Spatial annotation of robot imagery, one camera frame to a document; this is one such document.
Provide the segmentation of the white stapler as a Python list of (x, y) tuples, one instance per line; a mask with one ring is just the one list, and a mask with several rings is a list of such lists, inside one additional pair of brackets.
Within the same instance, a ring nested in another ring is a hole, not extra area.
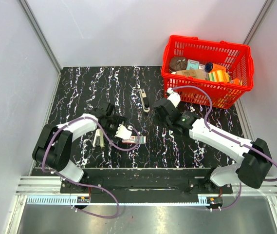
[(105, 143), (104, 143), (104, 135), (101, 129), (97, 129), (95, 131), (95, 135), (94, 135), (94, 139), (93, 139), (93, 143), (92, 146), (95, 147), (100, 147), (100, 148), (104, 148), (105, 147)]

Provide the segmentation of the grey staple magazine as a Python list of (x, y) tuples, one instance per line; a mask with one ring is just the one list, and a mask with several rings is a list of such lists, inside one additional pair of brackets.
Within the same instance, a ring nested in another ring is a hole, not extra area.
[(139, 90), (139, 95), (143, 107), (143, 111), (148, 113), (150, 111), (149, 100), (144, 89)]

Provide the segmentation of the staple box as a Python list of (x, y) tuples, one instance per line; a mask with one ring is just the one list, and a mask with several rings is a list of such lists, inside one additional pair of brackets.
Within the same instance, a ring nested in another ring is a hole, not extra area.
[(130, 139), (123, 139), (122, 143), (125, 144), (145, 144), (146, 136), (131, 136)]

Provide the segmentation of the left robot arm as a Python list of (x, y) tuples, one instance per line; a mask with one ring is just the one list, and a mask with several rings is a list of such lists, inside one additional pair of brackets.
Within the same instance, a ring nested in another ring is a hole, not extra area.
[(125, 127), (127, 119), (113, 112), (114, 105), (102, 102), (71, 124), (46, 124), (33, 150), (33, 160), (45, 162), (46, 166), (71, 180), (71, 187), (76, 192), (86, 191), (88, 181), (83, 178), (83, 170), (70, 160), (72, 143), (84, 134), (97, 130), (98, 125), (108, 136), (130, 139), (132, 131)]

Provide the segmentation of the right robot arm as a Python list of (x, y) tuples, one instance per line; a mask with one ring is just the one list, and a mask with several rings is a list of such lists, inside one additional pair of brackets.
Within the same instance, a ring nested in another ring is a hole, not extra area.
[(258, 138), (251, 141), (237, 137), (213, 125), (206, 126), (203, 118), (190, 111), (181, 113), (171, 100), (162, 98), (154, 104), (155, 121), (178, 135), (201, 141), (235, 161), (235, 164), (212, 168), (204, 180), (204, 188), (215, 193), (222, 186), (244, 183), (258, 189), (272, 163), (267, 143)]

